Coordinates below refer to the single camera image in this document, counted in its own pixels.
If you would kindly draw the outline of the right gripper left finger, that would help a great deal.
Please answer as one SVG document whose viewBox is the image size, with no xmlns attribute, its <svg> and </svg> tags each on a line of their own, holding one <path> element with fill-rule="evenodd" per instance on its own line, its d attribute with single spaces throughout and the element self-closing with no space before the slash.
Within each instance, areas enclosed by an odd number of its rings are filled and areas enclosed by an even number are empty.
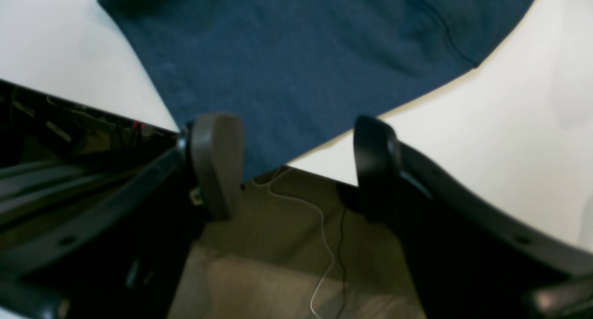
<svg viewBox="0 0 593 319">
<path fill-rule="evenodd" d="M 65 260 L 115 232 L 197 206 L 230 220 L 243 177 L 240 117 L 203 114 L 170 141 L 1 171 L 1 277 Z"/>
</svg>

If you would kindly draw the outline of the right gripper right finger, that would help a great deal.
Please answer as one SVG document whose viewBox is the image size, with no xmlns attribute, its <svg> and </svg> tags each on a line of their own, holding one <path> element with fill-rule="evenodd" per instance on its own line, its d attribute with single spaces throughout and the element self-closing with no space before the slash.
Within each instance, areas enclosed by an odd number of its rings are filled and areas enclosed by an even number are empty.
<svg viewBox="0 0 593 319">
<path fill-rule="evenodd" d="M 390 125 L 358 116 L 354 125 L 354 160 L 362 197 L 375 211 L 385 211 L 398 196 L 417 192 L 439 212 L 464 219 L 487 236 L 541 264 L 568 275 L 592 272 L 592 254 L 520 222 L 487 203 L 415 148 L 398 141 Z"/>
</svg>

